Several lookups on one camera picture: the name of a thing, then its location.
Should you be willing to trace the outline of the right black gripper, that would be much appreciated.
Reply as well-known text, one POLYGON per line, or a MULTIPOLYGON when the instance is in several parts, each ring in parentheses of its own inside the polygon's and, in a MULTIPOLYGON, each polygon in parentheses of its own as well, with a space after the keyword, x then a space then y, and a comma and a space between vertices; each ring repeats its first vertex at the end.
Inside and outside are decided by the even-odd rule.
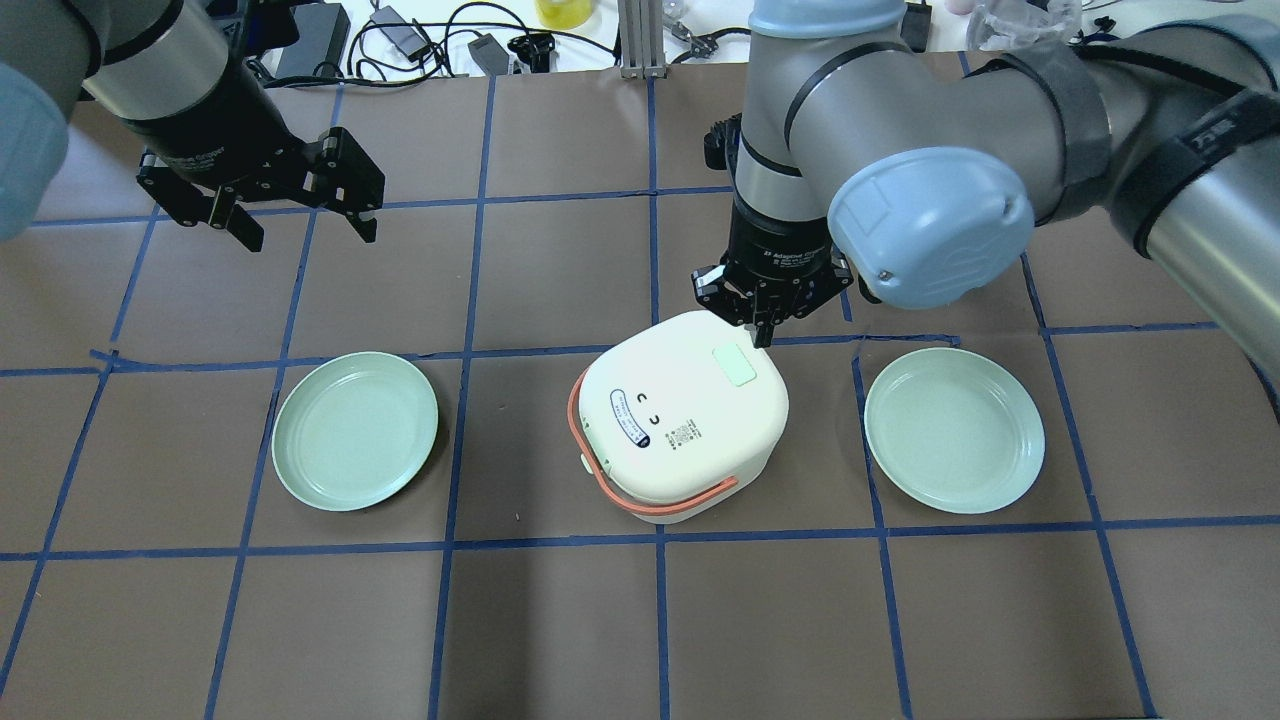
POLYGON ((812 315, 849 288, 846 260, 833 260, 827 220, 791 222, 733 201, 724 265, 690 274, 698 306, 736 327, 751 327, 753 346, 771 347, 787 319, 812 315), (753 290, 751 300, 739 290, 753 290))

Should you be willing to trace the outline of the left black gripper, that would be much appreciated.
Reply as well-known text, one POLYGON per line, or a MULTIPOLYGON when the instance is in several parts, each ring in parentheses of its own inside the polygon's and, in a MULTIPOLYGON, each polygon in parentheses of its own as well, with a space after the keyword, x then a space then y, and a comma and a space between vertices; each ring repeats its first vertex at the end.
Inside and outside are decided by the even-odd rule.
MULTIPOLYGON (((141 165, 140 187, 183 227, 205 224, 261 252, 262 227, 241 206, 288 199, 301 187, 301 141, 265 90, 237 60, 187 109, 159 118, 125 118, 163 164, 141 165)), ((301 202, 342 215, 365 243, 378 238, 385 174, 344 127, 302 147, 301 202)))

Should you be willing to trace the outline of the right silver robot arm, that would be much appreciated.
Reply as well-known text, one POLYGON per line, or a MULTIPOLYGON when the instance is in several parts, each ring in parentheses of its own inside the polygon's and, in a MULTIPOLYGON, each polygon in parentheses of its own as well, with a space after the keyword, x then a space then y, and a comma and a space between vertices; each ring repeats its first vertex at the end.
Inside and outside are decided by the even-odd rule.
POLYGON ((998 278, 1037 227, 1105 209, 1277 378, 1277 27, 1175 20, 1039 42, 943 82, 901 1, 759 1, 742 113, 705 137, 733 186, 701 307, 755 346, 842 290, 901 309, 998 278))

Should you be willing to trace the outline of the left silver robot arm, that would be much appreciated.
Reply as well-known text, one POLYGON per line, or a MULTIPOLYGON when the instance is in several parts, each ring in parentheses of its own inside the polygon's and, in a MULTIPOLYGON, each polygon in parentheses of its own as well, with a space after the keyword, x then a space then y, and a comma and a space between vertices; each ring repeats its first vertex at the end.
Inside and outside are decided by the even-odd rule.
POLYGON ((342 215, 376 238, 385 177, 351 132, 306 142, 200 1, 3 4, 1 234, 28 229, 82 96, 143 145, 138 186, 175 223, 262 247, 250 202, 342 215))

